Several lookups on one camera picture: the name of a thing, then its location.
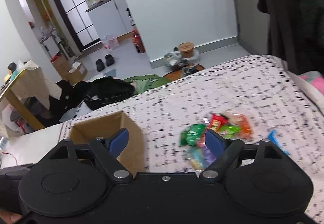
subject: bed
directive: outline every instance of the bed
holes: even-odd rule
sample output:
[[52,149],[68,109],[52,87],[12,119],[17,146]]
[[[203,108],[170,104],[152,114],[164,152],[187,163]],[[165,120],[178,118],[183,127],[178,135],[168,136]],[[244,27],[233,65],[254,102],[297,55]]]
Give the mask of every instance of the bed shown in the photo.
[[[183,158],[185,148],[178,147],[179,133],[209,112],[231,110],[248,117],[253,142],[272,129],[278,131],[280,144],[313,181],[314,195],[306,213],[320,223],[324,220],[323,96],[300,80],[274,56],[247,56],[38,131],[35,137],[25,135],[9,143],[8,150],[19,164],[35,163],[54,143],[68,137],[74,123],[124,111],[142,129],[148,172],[190,172],[193,169]],[[12,161],[6,158],[3,166],[9,165]]]

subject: pile of snacks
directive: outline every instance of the pile of snacks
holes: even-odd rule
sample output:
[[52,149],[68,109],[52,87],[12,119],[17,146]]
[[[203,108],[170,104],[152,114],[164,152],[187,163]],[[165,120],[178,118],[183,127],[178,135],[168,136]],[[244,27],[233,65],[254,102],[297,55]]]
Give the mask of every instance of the pile of snacks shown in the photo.
[[180,134],[179,146],[190,146],[186,152],[186,158],[198,172],[203,171],[217,158],[205,145],[205,132],[208,129],[212,129],[225,139],[251,140],[253,134],[244,115],[229,112],[220,115],[211,114],[209,117],[205,117],[201,123],[186,128]]

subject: wooden table leg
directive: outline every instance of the wooden table leg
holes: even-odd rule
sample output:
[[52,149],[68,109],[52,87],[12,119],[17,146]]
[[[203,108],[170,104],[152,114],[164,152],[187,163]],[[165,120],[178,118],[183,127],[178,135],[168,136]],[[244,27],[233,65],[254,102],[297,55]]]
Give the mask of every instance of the wooden table leg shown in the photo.
[[9,103],[16,109],[16,111],[25,119],[26,122],[35,130],[44,129],[45,126],[42,125],[39,120],[31,114],[31,112],[19,101],[17,96],[13,93],[12,90],[8,90],[5,94],[6,99]]

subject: black hair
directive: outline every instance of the black hair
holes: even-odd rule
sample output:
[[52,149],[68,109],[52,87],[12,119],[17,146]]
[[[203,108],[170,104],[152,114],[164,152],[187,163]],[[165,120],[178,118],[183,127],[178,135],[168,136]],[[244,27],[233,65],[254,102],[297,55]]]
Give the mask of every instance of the black hair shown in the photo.
[[8,69],[11,70],[11,72],[14,72],[17,69],[16,63],[14,62],[10,63]]

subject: hand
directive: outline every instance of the hand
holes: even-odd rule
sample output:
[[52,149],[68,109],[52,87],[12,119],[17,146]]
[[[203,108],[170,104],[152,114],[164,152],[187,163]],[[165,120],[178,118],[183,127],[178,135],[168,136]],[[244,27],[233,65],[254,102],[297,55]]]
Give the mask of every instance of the hand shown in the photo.
[[21,215],[18,215],[16,213],[11,213],[6,210],[0,209],[0,218],[6,223],[6,224],[13,224],[16,221],[20,220]]

